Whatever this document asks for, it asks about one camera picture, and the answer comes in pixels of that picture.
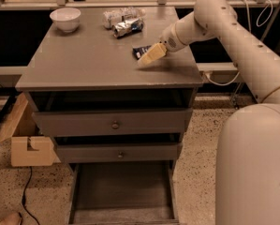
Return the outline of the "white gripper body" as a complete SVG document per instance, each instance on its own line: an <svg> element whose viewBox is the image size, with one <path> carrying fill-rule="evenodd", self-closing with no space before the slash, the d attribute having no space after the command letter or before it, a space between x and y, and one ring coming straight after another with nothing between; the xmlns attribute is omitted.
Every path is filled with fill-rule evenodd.
<svg viewBox="0 0 280 225"><path fill-rule="evenodd" d="M163 43L171 53L178 52L188 45L188 31L177 23L168 26L160 36Z"/></svg>

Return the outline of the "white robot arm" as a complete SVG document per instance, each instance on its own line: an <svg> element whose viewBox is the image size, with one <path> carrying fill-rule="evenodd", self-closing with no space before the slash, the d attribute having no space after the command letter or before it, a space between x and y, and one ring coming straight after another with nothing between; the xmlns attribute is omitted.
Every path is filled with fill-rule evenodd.
<svg viewBox="0 0 280 225"><path fill-rule="evenodd" d="M146 66L210 38L220 41L257 101L221 130L215 225L280 225L280 56L238 23L227 0L197 0L138 63Z"/></svg>

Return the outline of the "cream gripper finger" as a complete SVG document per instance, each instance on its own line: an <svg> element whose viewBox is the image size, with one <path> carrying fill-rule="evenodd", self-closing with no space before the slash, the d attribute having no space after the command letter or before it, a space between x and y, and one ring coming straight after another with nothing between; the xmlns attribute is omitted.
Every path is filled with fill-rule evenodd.
<svg viewBox="0 0 280 225"><path fill-rule="evenodd" d="M156 43L150 46L150 49L139 60L138 65L143 67L152 62L164 57L167 53L167 48L163 43Z"/></svg>

